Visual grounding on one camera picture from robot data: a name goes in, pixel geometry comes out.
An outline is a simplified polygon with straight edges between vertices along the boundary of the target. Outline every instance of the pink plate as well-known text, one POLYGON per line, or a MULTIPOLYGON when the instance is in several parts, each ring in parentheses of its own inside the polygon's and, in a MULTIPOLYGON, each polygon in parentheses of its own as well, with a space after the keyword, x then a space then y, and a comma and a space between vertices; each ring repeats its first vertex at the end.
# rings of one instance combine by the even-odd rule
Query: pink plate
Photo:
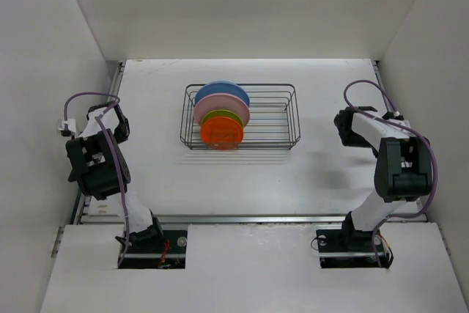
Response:
POLYGON ((243 121, 243 126, 249 122, 249 107, 242 99, 229 93, 214 93, 202 98, 193 110, 193 118, 200 125, 205 115, 217 109, 226 109, 238 114, 243 121))

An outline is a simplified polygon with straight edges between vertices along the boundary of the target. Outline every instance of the orange plate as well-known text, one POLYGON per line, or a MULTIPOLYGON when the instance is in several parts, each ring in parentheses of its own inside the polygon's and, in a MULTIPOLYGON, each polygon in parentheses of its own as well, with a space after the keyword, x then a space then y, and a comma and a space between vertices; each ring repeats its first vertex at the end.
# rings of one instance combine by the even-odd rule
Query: orange plate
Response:
POLYGON ((229 117, 213 117, 202 125, 200 136, 209 147, 232 150, 243 140, 243 126, 229 117))

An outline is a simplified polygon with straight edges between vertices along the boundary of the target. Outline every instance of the wire dish rack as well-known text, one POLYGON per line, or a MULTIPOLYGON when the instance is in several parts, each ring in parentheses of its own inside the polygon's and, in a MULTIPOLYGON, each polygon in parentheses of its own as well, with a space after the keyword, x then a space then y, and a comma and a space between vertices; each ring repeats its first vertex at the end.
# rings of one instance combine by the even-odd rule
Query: wire dish rack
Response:
MULTIPOLYGON (((300 117, 295 87, 291 84, 239 84, 248 93, 251 119, 244 127, 238 150, 290 150, 300 141, 300 117)), ((193 118, 194 98, 204 84, 185 88, 181 142, 192 150, 207 150, 200 126, 193 118)))

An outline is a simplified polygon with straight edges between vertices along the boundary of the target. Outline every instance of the plate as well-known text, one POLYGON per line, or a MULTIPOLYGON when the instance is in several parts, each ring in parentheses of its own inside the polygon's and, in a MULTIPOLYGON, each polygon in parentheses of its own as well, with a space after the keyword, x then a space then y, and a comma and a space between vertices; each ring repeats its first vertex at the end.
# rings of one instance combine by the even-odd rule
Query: plate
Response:
POLYGON ((240 98, 228 93, 214 93, 202 98, 193 109, 193 118, 199 125, 205 115, 211 111, 225 109, 236 113, 243 121, 242 126, 249 122, 249 107, 240 98))
POLYGON ((202 125, 200 136, 209 147, 232 150, 243 140, 243 126, 229 117, 213 117, 202 125))
POLYGON ((197 92, 196 97, 194 98, 194 103, 197 104, 204 97, 214 93, 229 93, 230 95, 234 95, 243 100, 247 106, 251 104, 246 91, 237 84, 228 81, 215 81, 206 84, 197 92))
POLYGON ((229 117, 239 122, 241 127, 243 126, 243 121, 241 120, 238 114, 230 110, 225 110, 225 109, 218 109, 218 110, 211 111, 210 113, 204 116, 204 118, 202 119, 201 125, 203 125, 204 122, 206 122, 208 119, 212 119, 213 117, 229 117))

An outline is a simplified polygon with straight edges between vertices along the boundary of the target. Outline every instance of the white floor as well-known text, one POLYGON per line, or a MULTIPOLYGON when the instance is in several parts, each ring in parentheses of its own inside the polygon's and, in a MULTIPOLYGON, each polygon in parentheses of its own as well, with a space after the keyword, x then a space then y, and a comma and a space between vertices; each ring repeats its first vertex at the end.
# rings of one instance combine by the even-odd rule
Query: white floor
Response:
MULTIPOLYGON (((372 190, 376 160, 371 150, 343 147, 333 118, 345 107, 345 86, 363 78, 376 81, 368 59, 128 61, 119 96, 130 120, 130 138, 120 145, 132 175, 129 189, 160 215, 348 213, 372 190), (180 141, 185 87, 216 80, 294 84, 298 145, 275 155, 240 150, 236 158, 190 151, 180 141)), ((350 99, 385 112, 370 85, 352 88, 350 99)))
POLYGON ((467 313, 436 224, 386 224, 390 270, 321 269, 314 226, 192 226, 185 270, 117 270, 121 225, 67 226, 42 313, 467 313))

